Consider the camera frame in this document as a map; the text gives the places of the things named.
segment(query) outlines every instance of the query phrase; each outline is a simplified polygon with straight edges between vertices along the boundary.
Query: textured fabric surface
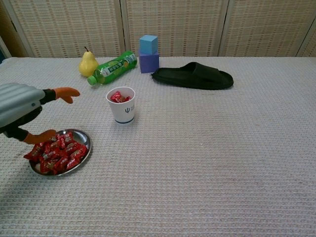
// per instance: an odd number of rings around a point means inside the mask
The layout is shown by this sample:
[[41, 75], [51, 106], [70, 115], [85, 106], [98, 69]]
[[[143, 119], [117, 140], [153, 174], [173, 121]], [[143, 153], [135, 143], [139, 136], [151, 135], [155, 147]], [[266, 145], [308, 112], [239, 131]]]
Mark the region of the textured fabric surface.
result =
[[[99, 63], [109, 58], [99, 58]], [[205, 91], [154, 82], [136, 68], [92, 88], [80, 59], [11, 58], [0, 82], [72, 86], [23, 128], [86, 131], [90, 159], [62, 177], [34, 174], [31, 150], [0, 135], [0, 236], [315, 236], [316, 58], [161, 58], [230, 73]], [[136, 91], [135, 121], [114, 122], [106, 93]]]

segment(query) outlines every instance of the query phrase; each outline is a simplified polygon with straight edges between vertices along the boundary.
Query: metal plate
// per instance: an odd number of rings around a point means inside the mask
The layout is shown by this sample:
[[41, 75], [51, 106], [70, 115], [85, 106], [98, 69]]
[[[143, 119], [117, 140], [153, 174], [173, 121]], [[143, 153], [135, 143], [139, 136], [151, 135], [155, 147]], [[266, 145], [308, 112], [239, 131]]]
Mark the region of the metal plate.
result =
[[64, 173], [53, 175], [53, 174], [41, 174], [41, 173], [39, 173], [35, 169], [35, 165], [37, 163], [30, 161], [30, 167], [31, 167], [33, 172], [35, 172], [38, 175], [42, 175], [42, 176], [61, 176], [61, 175], [68, 174], [69, 172], [72, 172], [73, 170], [77, 169], [80, 165], [82, 165], [87, 160], [87, 158], [89, 157], [89, 155], [92, 151], [92, 143], [91, 143], [91, 140], [90, 140], [90, 137], [88, 136], [88, 134], [86, 134], [84, 131], [81, 131], [78, 129], [64, 129], [64, 130], [57, 132], [57, 134], [62, 135], [62, 134], [66, 134], [67, 132], [72, 132], [72, 134], [74, 136], [74, 140], [87, 147], [87, 153], [82, 158], [81, 163], [79, 163], [78, 165], [76, 165], [72, 169], [65, 171]]

